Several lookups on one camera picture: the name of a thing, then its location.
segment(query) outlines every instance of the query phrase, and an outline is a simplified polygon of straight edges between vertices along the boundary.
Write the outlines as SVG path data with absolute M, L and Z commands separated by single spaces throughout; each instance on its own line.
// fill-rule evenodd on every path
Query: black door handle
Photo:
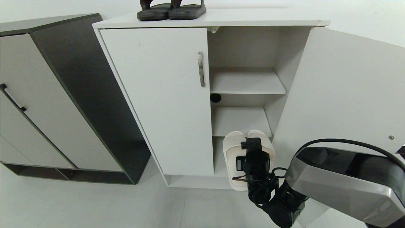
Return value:
M 27 109 L 24 107 L 24 106 L 22 106 L 22 105 L 20 105 L 20 103 L 18 103 L 16 100 L 15 100 L 15 98 L 11 95 L 11 93 L 9 92 L 9 91 L 7 91 L 8 89 L 7 89 L 7 86 L 6 86 L 6 84 L 0 84 L 0 90 L 3 92 L 3 94 L 9 99 L 9 101 L 11 101 L 11 103 L 13 103 L 13 105 L 15 106 L 15 107 L 17 107 L 18 109 L 20 109 L 21 111 L 23 111 L 23 112 L 25 112 L 25 111 L 27 111 Z

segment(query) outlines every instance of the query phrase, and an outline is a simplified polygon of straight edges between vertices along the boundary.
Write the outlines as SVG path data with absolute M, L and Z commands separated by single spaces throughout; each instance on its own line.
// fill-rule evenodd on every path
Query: gray floor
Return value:
M 276 228 L 246 192 L 167 188 L 153 159 L 139 185 L 19 177 L 0 167 L 2 228 Z M 308 228 L 365 228 L 329 209 Z M 301 228 L 296 223 L 293 228 Z

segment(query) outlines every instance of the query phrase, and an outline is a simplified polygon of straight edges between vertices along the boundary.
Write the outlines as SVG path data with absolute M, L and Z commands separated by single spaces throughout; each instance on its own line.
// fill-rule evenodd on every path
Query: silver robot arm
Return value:
M 350 140 L 341 142 L 368 145 Z M 405 228 L 404 165 L 387 153 L 384 151 L 388 157 L 381 157 L 304 147 L 291 161 L 285 183 L 291 191 L 363 221 L 370 228 Z
M 326 147 L 319 142 L 341 142 L 366 147 L 382 156 Z M 305 201 L 312 198 L 369 228 L 405 228 L 405 164 L 391 153 L 366 143 L 343 139 L 314 140 L 303 145 L 288 169 L 266 173 L 269 158 L 263 156 L 260 139 L 242 142 L 247 149 L 243 164 L 249 199 L 281 228 L 291 227 Z M 284 177 L 275 170 L 286 170 Z M 278 187 L 278 180 L 285 178 Z

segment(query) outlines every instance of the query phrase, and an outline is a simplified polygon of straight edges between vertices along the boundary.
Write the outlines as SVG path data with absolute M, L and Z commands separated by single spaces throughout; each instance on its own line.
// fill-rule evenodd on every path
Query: shoe cabinet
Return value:
M 297 10 L 209 9 L 93 28 L 167 185 L 230 189 L 231 131 L 264 132 L 275 167 L 318 138 L 393 152 L 405 142 L 405 119 L 392 113 L 405 103 L 405 49 L 329 25 Z

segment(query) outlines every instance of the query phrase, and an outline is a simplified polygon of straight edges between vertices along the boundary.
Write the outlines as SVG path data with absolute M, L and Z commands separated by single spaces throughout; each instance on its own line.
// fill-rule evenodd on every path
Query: black slide sandal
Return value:
M 203 15 L 207 9 L 204 5 L 204 0 L 201 0 L 201 5 L 190 4 L 180 6 L 181 0 L 173 0 L 173 9 L 169 11 L 170 20 L 193 20 Z
M 162 21 L 168 19 L 168 12 L 172 9 L 171 3 L 150 6 L 153 0 L 141 0 L 142 11 L 136 14 L 138 20 L 143 22 Z

